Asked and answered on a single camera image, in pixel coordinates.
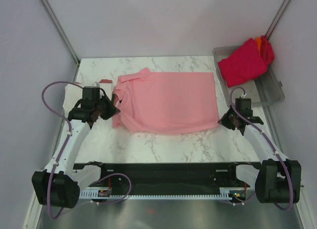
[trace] red cloth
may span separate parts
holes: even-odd
[[[267,65],[261,58],[256,41],[252,38],[218,64],[229,88],[256,79],[267,71]]]
[[[271,64],[271,62],[274,60],[274,52],[273,48],[271,46],[271,43],[268,42],[268,40],[261,36],[261,57],[266,65]]]

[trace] white marble table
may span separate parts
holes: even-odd
[[[148,67],[151,71],[212,72],[216,86],[219,116],[228,110],[220,82],[215,74],[213,57],[133,57],[82,59],[77,82],[92,83],[120,75],[136,73]],[[256,95],[256,90],[249,95]],[[266,128],[262,108],[253,108]],[[66,136],[64,126],[61,140]],[[130,133],[126,128],[112,128],[111,120],[99,119],[86,137],[76,159],[77,163],[176,163],[259,161],[250,143],[240,131],[219,126],[200,132],[166,136],[154,133]]]

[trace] gray floor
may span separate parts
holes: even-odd
[[[216,201],[127,200],[85,204],[52,221],[42,210],[38,229],[302,229],[297,209],[283,212],[256,198],[245,206]]]

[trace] pink cloth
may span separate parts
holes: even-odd
[[[125,125],[131,132],[181,134],[218,126],[212,73],[150,72],[119,76],[113,127]]]

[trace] white wall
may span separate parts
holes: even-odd
[[[285,100],[272,106],[284,151],[302,165],[302,180],[317,215],[317,5],[293,0],[270,40],[273,70]]]
[[[22,228],[34,171],[48,161],[58,119],[41,102],[75,64],[38,0],[0,0],[0,227]],[[49,90],[62,109],[63,87]]]
[[[263,35],[283,0],[48,0],[85,57],[212,55]]]

